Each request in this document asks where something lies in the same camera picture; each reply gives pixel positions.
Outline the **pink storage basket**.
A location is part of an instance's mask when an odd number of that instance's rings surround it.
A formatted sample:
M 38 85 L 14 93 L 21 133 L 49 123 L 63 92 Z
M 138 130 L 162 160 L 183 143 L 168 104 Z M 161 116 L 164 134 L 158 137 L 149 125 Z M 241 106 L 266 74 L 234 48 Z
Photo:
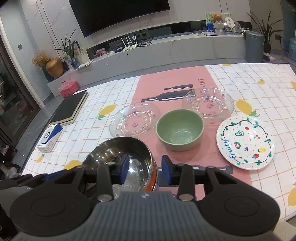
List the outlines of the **pink storage basket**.
M 59 87 L 59 93 L 63 98 L 73 95 L 79 89 L 79 85 L 76 81 L 63 81 L 62 85 Z

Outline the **blue vase with plant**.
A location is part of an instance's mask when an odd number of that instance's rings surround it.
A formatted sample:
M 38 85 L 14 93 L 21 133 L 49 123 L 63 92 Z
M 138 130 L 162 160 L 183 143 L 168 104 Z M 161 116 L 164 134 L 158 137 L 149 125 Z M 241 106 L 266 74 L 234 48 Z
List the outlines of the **blue vase with plant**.
M 78 67 L 81 65 L 79 60 L 75 57 L 75 40 L 71 40 L 72 36 L 74 35 L 75 30 L 72 32 L 72 34 L 67 37 L 67 34 L 65 36 L 65 39 L 61 40 L 62 42 L 62 47 L 60 47 L 59 49 L 55 49 L 55 50 L 60 50 L 62 52 L 64 52 L 67 56 L 69 56 L 70 58 L 70 63 L 72 65 L 72 67 L 74 69 L 78 69 Z

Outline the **potted green plant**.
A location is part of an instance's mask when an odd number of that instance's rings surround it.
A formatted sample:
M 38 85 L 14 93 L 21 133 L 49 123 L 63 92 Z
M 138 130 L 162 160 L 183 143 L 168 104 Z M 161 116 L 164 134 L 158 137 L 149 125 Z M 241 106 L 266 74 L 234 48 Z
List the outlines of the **potted green plant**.
M 263 35 L 264 53 L 270 54 L 271 53 L 271 37 L 275 33 L 282 32 L 281 29 L 274 29 L 274 26 L 277 23 L 280 23 L 282 21 L 282 19 L 272 21 L 271 20 L 271 12 L 268 13 L 266 20 L 264 20 L 263 18 L 257 17 L 253 11 L 250 11 L 250 13 L 248 13 L 248 15 L 251 17 L 251 19 L 255 23 L 260 34 Z

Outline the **stainless steel bowl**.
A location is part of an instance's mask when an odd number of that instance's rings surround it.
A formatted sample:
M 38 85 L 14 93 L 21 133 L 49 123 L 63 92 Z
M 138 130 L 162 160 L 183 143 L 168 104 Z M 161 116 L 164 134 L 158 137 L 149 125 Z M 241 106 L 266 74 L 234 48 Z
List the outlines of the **stainless steel bowl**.
M 122 191 L 148 191 L 158 188 L 158 168 L 147 145 L 133 137 L 117 137 L 102 142 L 84 159 L 87 170 L 96 170 L 101 164 L 115 171 L 119 180 L 112 185 L 114 197 Z

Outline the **black notebook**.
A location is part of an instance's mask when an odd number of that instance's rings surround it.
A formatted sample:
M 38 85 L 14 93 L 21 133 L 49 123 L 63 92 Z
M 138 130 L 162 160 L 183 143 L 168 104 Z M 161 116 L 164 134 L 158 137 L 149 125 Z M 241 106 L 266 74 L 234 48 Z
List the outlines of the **black notebook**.
M 60 124 L 61 126 L 66 126 L 74 123 L 87 98 L 87 90 L 64 98 L 51 118 L 49 125 L 54 126 Z

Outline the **lemon print tablecloth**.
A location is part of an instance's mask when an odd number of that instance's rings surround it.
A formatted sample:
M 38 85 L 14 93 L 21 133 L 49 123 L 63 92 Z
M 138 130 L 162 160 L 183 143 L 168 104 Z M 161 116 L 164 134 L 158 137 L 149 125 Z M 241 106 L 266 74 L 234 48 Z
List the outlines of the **lemon print tablecloth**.
M 295 74 L 287 64 L 226 64 L 169 70 L 113 80 L 88 88 L 88 98 L 75 122 L 64 127 L 52 152 L 34 149 L 23 174 L 60 171 L 82 162 L 111 138 L 109 123 L 123 107 L 158 96 L 165 88 L 192 84 L 216 87 L 234 100 L 235 114 L 257 116 L 274 136 L 275 156 L 258 171 L 233 168 L 236 178 L 276 200 L 280 219 L 295 216 Z

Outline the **white fruity painted plate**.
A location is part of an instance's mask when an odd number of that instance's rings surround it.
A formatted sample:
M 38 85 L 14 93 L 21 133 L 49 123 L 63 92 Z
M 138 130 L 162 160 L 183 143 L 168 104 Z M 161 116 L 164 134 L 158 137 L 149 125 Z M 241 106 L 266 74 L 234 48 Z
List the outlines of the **white fruity painted plate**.
M 218 127 L 216 143 L 221 155 L 243 170 L 266 167 L 275 153 L 275 140 L 262 121 L 254 117 L 236 115 Z

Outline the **grey trash bin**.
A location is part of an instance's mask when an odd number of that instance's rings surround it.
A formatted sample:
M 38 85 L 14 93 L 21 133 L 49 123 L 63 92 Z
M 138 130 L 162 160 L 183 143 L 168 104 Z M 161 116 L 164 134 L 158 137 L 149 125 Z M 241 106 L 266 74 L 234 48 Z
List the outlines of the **grey trash bin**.
M 246 56 L 248 63 L 262 63 L 263 61 L 263 35 L 255 31 L 245 32 Z

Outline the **green ceramic bowl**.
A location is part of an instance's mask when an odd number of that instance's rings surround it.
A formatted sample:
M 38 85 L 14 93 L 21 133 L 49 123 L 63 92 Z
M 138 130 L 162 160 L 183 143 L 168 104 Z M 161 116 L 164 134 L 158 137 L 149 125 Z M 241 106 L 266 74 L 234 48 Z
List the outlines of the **green ceramic bowl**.
M 203 118 L 189 109 L 175 109 L 164 114 L 156 124 L 156 134 L 169 150 L 184 152 L 194 148 L 205 128 Z

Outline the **clear glass plate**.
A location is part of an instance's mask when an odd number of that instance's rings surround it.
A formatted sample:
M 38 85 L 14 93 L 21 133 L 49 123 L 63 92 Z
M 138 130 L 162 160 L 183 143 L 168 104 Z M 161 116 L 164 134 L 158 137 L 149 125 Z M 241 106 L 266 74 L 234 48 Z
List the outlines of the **clear glass plate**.
M 112 117 L 109 131 L 112 137 L 145 138 L 152 133 L 161 117 L 160 109 L 149 102 L 132 103 Z
M 220 124 L 234 111 L 234 101 L 218 88 L 200 88 L 189 91 L 182 99 L 182 108 L 198 113 L 205 125 Z

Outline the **golden vase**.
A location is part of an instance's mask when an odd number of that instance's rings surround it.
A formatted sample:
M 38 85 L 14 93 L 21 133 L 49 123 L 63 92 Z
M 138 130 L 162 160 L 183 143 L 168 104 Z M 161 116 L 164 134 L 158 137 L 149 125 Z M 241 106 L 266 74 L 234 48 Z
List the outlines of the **golden vase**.
M 46 70 L 53 78 L 58 78 L 63 75 L 64 68 L 60 58 L 53 58 L 46 64 Z

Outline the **teddy bear toy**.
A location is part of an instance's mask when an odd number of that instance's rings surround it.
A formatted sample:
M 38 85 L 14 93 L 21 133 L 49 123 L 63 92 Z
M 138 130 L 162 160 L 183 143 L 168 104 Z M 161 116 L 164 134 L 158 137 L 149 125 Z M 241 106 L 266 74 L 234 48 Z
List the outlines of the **teddy bear toy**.
M 222 23 L 222 14 L 221 13 L 213 13 L 212 14 L 212 22 L 219 24 Z

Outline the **white wifi router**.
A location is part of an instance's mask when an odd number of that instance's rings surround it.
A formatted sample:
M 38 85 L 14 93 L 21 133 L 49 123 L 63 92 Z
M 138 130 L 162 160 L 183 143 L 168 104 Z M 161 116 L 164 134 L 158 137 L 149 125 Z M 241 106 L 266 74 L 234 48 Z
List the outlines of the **white wifi router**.
M 139 44 L 137 42 L 136 35 L 126 35 L 124 37 L 121 37 L 121 41 L 123 43 L 123 51 L 128 51 L 130 49 L 134 49 L 136 47 L 139 47 Z

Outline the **black television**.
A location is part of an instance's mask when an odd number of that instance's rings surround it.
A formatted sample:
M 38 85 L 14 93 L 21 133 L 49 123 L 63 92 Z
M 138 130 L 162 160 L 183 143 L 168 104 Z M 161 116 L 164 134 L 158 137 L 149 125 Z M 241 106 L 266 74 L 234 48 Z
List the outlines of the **black television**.
M 170 10 L 167 0 L 71 0 L 69 3 L 84 37 L 123 21 Z

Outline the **white and blue box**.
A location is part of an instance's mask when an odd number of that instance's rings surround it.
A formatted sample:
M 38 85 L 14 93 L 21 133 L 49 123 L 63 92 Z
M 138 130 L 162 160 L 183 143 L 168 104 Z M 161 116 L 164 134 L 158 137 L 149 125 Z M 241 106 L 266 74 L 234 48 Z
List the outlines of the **white and blue box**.
M 49 126 L 41 136 L 37 149 L 42 153 L 52 152 L 62 131 L 63 127 L 60 124 Z

